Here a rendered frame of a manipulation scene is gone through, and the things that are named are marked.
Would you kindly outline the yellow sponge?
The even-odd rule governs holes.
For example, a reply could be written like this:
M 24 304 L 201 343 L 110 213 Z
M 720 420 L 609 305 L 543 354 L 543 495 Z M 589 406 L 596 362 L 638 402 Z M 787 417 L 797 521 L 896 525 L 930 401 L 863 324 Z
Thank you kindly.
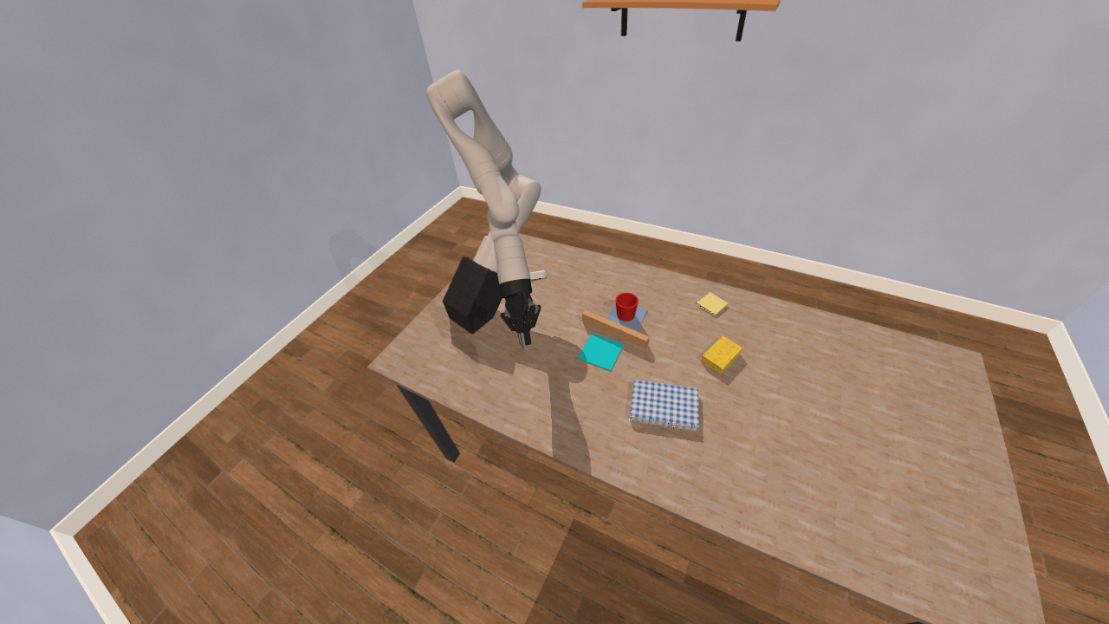
M 722 336 L 718 339 L 716 344 L 710 347 L 708 352 L 704 352 L 701 361 L 712 368 L 712 370 L 716 370 L 718 374 L 723 374 L 742 350 L 743 348 L 740 345 L 731 342 L 731 340 Z

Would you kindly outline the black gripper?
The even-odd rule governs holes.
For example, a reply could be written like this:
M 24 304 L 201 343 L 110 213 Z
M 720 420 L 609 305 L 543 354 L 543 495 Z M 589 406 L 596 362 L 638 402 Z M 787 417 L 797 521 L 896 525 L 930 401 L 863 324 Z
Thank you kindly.
M 506 308 L 502 313 L 503 323 L 508 325 L 509 330 L 516 331 L 522 348 L 530 348 L 529 330 L 535 328 L 538 316 L 542 311 L 542 306 L 535 305 L 531 299 L 530 279 L 503 282 L 499 284 L 499 287 L 502 290 L 503 308 Z

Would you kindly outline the red cup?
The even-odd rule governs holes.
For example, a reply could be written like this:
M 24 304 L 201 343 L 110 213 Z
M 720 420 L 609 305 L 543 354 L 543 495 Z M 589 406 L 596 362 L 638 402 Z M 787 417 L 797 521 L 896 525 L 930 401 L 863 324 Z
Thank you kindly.
M 622 293 L 615 297 L 617 317 L 621 321 L 630 323 L 635 316 L 639 299 L 632 293 Z

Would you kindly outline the yellow sticky-note pad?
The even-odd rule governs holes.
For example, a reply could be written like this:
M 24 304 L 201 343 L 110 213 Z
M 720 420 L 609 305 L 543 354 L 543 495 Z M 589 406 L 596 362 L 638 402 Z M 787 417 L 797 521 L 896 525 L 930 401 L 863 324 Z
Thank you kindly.
M 706 309 L 706 311 L 709 311 L 711 315 L 714 315 L 714 316 L 718 315 L 718 311 L 721 311 L 721 309 L 724 309 L 726 307 L 726 305 L 728 305 L 728 301 L 724 301 L 722 299 L 718 299 L 718 296 L 716 295 L 712 295 L 712 293 L 708 293 L 708 295 L 704 296 L 704 299 L 701 299 L 701 300 L 696 301 L 696 306 L 698 307 L 700 307 L 702 309 Z

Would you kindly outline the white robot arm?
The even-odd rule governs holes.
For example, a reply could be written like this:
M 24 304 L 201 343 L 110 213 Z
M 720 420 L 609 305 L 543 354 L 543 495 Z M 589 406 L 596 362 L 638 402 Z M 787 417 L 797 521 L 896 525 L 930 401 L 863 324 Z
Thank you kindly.
M 462 158 L 475 188 L 484 195 L 489 208 L 490 232 L 484 237 L 474 262 L 496 272 L 499 284 L 518 279 L 548 279 L 547 272 L 529 272 L 523 259 L 522 238 L 518 237 L 542 195 L 542 186 L 510 167 L 513 158 L 511 147 L 502 132 L 496 129 L 474 84 L 461 70 L 433 82 L 426 94 L 433 112 Z M 469 110 L 475 112 L 474 139 L 468 137 L 454 121 Z

